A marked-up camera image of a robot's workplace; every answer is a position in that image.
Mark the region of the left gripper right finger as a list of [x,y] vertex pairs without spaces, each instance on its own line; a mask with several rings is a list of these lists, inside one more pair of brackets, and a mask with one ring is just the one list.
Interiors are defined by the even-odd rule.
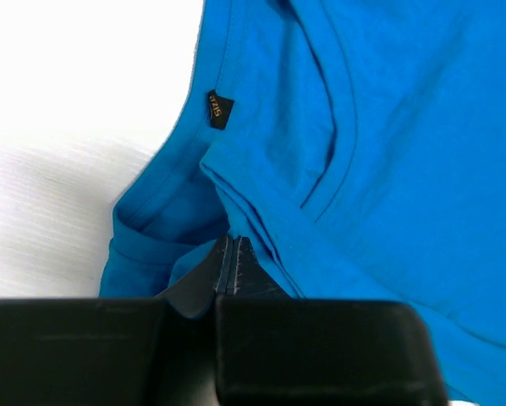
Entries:
[[444,405],[424,322],[386,300],[291,299],[228,239],[215,302],[222,405]]

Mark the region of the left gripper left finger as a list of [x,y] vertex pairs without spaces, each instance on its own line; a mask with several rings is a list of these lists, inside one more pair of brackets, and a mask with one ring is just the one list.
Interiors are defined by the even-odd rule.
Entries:
[[221,237],[148,299],[0,299],[0,405],[215,405]]

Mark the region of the blue polo t-shirt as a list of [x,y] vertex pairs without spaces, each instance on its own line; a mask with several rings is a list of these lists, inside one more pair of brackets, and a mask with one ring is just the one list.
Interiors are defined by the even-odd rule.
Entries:
[[159,294],[224,234],[294,297],[412,305],[449,396],[506,405],[506,1],[205,2],[100,294]]

